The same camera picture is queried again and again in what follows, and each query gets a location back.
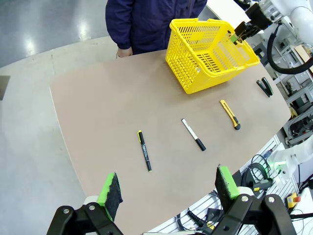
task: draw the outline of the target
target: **person's hand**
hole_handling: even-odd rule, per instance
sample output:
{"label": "person's hand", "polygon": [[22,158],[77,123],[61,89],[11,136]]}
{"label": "person's hand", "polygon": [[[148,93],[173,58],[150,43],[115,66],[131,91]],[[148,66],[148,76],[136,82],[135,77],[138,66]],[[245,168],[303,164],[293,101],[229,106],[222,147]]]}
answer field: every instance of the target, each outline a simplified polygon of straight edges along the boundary
{"label": "person's hand", "polygon": [[126,57],[126,56],[130,56],[130,55],[133,55],[133,49],[132,47],[126,49],[126,50],[123,50],[123,49],[118,49],[117,50],[117,56],[122,58],[122,57]]}

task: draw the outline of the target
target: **jacket sleeve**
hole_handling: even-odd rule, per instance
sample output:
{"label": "jacket sleeve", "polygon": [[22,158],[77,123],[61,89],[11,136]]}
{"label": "jacket sleeve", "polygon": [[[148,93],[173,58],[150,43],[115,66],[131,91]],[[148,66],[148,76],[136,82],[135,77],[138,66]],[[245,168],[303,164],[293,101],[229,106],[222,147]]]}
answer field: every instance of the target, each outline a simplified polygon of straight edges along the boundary
{"label": "jacket sleeve", "polygon": [[191,18],[197,18],[201,11],[204,9],[205,5],[207,3],[207,0],[196,0],[194,4],[194,9],[191,13]]}
{"label": "jacket sleeve", "polygon": [[108,0],[106,24],[109,35],[120,49],[131,47],[131,14],[134,0]]}

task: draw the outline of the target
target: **thick black hose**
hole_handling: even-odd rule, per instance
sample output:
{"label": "thick black hose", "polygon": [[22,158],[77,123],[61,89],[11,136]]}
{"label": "thick black hose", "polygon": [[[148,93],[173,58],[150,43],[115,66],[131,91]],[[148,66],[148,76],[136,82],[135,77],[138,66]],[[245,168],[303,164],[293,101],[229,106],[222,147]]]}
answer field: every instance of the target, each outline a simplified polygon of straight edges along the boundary
{"label": "thick black hose", "polygon": [[306,70],[308,70],[311,66],[313,66],[313,57],[311,57],[307,62],[304,64],[296,67],[296,68],[281,68],[278,67],[277,64],[275,64],[272,56],[272,49],[273,49],[273,43],[274,39],[276,38],[276,34],[278,31],[278,27],[281,25],[281,23],[278,24],[276,30],[274,33],[272,33],[268,39],[268,48],[267,48],[267,54],[268,54],[268,62],[271,65],[271,67],[276,70],[277,72],[283,73],[283,74],[298,74],[302,73]]}

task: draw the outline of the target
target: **basket rim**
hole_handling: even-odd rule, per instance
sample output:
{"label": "basket rim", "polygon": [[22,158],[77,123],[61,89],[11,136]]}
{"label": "basket rim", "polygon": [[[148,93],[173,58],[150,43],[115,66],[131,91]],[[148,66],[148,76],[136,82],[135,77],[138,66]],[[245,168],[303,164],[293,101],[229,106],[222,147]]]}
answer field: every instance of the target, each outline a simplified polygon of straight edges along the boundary
{"label": "basket rim", "polygon": [[238,71],[238,70],[243,70],[245,68],[249,68],[251,66],[257,65],[260,63],[260,59],[259,57],[254,53],[253,49],[251,48],[251,46],[246,42],[243,41],[243,47],[246,47],[249,52],[251,52],[252,56],[254,57],[254,59],[256,59],[256,62],[253,63],[249,63],[249,64],[245,64],[242,66],[238,66],[238,67],[233,67],[231,69],[227,69],[227,70],[223,70],[223,71],[219,71],[219,72],[212,72],[210,71],[207,66],[204,64],[204,62],[199,59],[195,54],[194,51],[192,50],[192,48],[190,47],[190,45],[187,43],[187,41],[183,38],[183,36],[178,32],[178,28],[175,25],[175,23],[192,23],[192,22],[202,22],[202,23],[219,23],[219,24],[226,24],[229,27],[229,30],[234,33],[234,28],[230,25],[230,23],[226,22],[226,21],[222,21],[222,20],[214,20],[214,19],[208,19],[207,21],[199,21],[198,18],[194,18],[194,19],[173,19],[170,23],[170,28],[171,30],[173,30],[177,36],[179,36],[179,38],[182,40],[182,42],[184,43],[184,45],[188,48],[189,52],[192,54],[193,58],[197,61],[198,65],[201,68],[201,71],[203,71],[204,73],[206,73],[207,75],[211,76],[211,77],[218,77],[230,72],[234,72],[234,71]]}

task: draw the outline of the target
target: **marker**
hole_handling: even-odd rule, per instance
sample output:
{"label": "marker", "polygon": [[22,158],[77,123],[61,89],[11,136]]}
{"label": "marker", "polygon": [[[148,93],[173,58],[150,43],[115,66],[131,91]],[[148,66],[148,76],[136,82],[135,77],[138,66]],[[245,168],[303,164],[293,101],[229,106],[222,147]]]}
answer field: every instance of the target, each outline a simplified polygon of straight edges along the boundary
{"label": "marker", "polygon": [[146,159],[148,171],[150,172],[152,171],[152,169],[151,169],[151,165],[150,165],[150,161],[149,161],[149,157],[147,153],[147,148],[145,145],[145,140],[143,139],[142,131],[138,131],[137,134],[138,134],[139,143],[141,143],[143,155],[145,156],[145,159]]}
{"label": "marker", "polygon": [[197,142],[197,144],[199,145],[200,149],[202,151],[206,150],[205,146],[203,145],[203,143],[201,142],[201,140],[197,137],[197,135],[195,134],[195,132],[191,129],[191,127],[188,125],[188,123],[186,122],[186,120],[183,118],[182,123],[184,123],[185,127],[187,128],[187,130],[189,131],[189,133],[192,135],[192,137],[195,139],[195,141]]}

